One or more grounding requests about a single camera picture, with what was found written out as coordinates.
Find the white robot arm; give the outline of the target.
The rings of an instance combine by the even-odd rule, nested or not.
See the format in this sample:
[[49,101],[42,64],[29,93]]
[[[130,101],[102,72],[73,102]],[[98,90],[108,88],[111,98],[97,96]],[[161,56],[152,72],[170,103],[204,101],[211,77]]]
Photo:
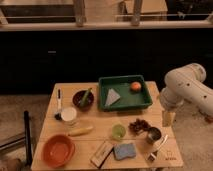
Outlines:
[[213,123],[213,89],[203,84],[205,79],[206,70],[198,63],[173,69],[165,75],[166,87],[159,94],[159,101],[164,108],[164,127],[172,125],[172,113],[185,100],[199,108],[207,123]]

